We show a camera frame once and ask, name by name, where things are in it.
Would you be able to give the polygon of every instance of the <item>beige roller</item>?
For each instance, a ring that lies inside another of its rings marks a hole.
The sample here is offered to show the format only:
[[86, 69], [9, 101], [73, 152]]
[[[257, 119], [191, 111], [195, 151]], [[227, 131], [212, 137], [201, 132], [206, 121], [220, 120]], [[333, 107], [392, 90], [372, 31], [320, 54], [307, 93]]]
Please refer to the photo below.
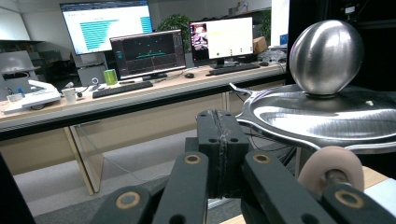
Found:
[[326, 174], [343, 174], [355, 189], [363, 191], [364, 178], [361, 161], [353, 152], [343, 147], [324, 147], [315, 152], [305, 163], [298, 181], [307, 189], [320, 194], [327, 186]]

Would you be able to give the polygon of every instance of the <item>green cup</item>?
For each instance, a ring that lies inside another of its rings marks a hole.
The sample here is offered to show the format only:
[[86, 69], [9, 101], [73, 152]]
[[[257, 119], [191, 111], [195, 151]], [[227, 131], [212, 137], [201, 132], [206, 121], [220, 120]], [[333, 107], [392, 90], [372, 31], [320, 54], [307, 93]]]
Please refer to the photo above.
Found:
[[117, 80], [116, 70], [114, 69], [106, 70], [103, 72], [103, 75], [105, 76], [107, 86], [115, 85], [119, 82]]

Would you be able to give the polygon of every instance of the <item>monitor screen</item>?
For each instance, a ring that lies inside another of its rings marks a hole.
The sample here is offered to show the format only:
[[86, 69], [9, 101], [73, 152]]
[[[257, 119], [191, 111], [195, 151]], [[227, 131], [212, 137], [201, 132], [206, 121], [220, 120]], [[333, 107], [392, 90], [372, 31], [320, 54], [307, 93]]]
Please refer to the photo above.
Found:
[[111, 50], [110, 37], [152, 32], [147, 0], [60, 4], [77, 55]]
[[189, 22], [192, 61], [217, 60], [253, 53], [251, 17], [216, 21]]
[[120, 79], [186, 68], [181, 30], [110, 38]]

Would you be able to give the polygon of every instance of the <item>metal ball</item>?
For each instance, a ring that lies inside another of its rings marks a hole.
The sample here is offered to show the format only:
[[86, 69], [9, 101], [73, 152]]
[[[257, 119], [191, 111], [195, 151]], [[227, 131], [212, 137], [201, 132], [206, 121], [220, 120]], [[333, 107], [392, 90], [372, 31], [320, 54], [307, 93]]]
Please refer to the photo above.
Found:
[[320, 21], [306, 28], [290, 50], [290, 71], [306, 93], [334, 95], [359, 72], [364, 46], [344, 21]]

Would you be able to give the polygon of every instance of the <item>silver tray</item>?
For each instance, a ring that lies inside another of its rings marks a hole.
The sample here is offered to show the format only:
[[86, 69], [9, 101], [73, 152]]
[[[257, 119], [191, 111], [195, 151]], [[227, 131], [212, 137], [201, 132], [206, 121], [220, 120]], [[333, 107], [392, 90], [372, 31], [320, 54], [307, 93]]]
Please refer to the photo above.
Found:
[[250, 95], [238, 122], [278, 142], [312, 151], [327, 146], [357, 154], [396, 151], [396, 103], [384, 92], [347, 86], [333, 98], [319, 99], [297, 85], [265, 91], [230, 85]]

